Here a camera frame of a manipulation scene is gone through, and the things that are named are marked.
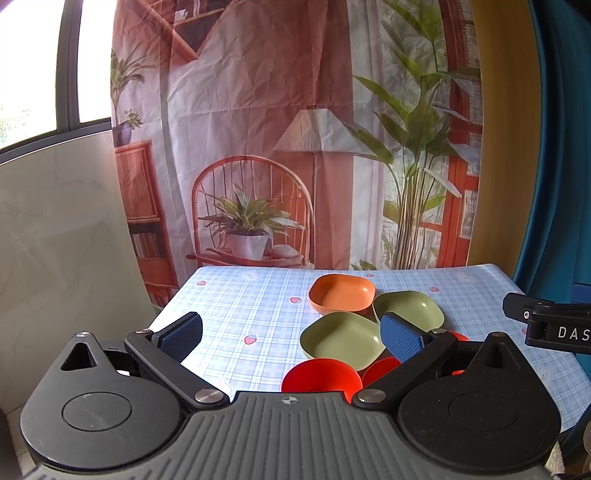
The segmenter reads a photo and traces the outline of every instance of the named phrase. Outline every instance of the tablecloth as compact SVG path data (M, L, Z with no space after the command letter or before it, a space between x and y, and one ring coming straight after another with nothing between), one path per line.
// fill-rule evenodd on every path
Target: tablecloth
M572 353L524 345L525 325L505 317L502 299L519 288L496 266L396 271L203 267L182 286L151 325L158 331L187 312L203 319L203 340L182 362L233 398L239 390L279 391L284 375L306 360L300 333L320 317L307 293L327 273L363 276L387 291L428 294L445 315L444 327L471 340L509 334L560 410L563 430L591 403L591 381Z

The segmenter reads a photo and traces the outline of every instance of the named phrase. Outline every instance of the printed fabric backdrop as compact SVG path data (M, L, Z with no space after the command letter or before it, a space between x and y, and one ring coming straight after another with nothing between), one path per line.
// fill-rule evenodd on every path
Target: printed fabric backdrop
M114 32L119 182L153 303L203 265L466 264L469 0L126 0Z

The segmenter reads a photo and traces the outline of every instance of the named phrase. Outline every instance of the lampshade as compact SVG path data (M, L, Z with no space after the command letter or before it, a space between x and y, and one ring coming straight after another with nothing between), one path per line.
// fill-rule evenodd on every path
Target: lampshade
M372 154L327 108L297 112L273 150Z

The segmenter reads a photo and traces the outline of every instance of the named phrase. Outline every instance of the black window frame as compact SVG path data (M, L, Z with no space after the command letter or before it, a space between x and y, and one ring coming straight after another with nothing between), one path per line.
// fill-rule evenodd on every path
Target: black window frame
M42 148L112 129L110 117L80 122L78 43L83 4L84 0L66 0L61 14L56 58L56 129L0 148L0 165Z

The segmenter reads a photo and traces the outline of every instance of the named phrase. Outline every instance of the red chair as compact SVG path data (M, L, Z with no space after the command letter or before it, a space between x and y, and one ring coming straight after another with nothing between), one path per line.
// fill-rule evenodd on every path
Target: red chair
M214 215L214 197L227 197L235 201L232 185L236 185L250 198L276 200L281 210L303 225L302 230L288 228L286 234L276 233L273 244L289 245L300 254L297 258L269 258L247 260L234 257L226 248L225 236L215 235L215 226L206 226L199 217ZM248 265L256 267L314 268L310 263L310 242L314 231L314 215L310 194L304 183L289 168L268 158L237 155L223 158L203 170L191 194L193 210L193 236L197 267L209 265Z

